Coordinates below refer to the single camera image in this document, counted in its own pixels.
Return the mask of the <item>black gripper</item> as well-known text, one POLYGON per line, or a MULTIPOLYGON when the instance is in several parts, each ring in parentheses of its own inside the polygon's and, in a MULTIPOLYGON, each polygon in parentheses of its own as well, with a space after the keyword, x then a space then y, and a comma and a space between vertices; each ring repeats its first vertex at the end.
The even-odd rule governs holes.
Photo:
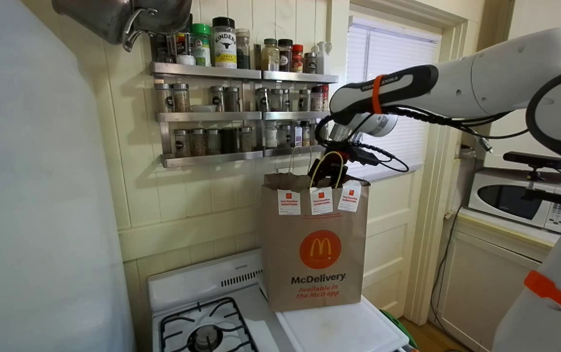
POLYGON ((308 170, 308 178, 312 186, 320 182, 328 182, 330 186, 339 186, 345 178, 345 160, 337 151, 328 151, 320 158, 316 158, 308 170))

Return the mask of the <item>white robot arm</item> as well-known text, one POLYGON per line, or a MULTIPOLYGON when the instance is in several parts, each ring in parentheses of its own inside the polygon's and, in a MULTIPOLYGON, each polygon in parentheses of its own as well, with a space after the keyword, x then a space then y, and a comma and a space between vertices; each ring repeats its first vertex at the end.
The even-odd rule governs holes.
MULTIPOLYGON (((332 137, 343 151, 355 133, 382 135, 388 115, 470 133, 478 123, 525 113, 529 135, 561 154, 561 27, 527 33, 470 57, 418 64, 339 86, 328 102, 332 137)), ((498 323, 492 352, 561 352, 561 239, 523 280, 498 323)))

